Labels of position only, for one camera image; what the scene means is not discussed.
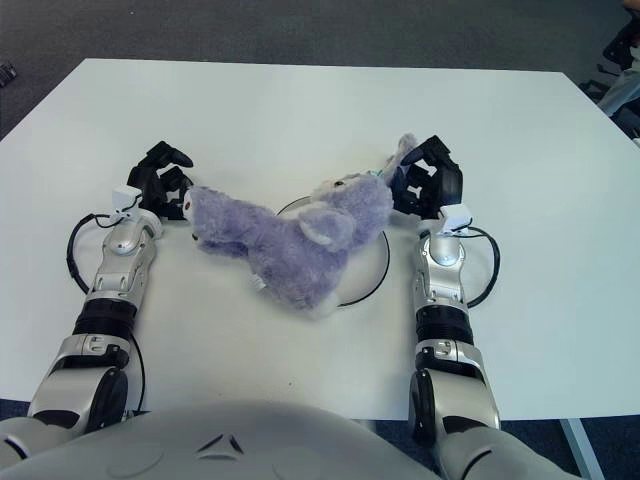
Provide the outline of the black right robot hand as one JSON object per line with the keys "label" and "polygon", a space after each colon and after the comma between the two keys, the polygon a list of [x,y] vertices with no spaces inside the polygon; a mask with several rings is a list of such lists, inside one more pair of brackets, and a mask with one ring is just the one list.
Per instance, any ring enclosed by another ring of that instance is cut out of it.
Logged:
{"label": "black right robot hand", "polygon": [[437,135],[401,154],[390,184],[393,208],[435,220],[443,206],[460,204],[463,173],[450,154]]}

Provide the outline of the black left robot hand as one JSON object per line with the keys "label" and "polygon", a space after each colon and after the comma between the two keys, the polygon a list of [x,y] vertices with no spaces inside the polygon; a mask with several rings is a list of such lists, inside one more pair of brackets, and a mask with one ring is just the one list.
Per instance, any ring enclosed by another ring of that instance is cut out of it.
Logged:
{"label": "black left robot hand", "polygon": [[193,167],[189,156],[164,141],[152,147],[127,180],[141,191],[140,207],[160,218],[184,220],[184,197],[193,182],[182,167]]}

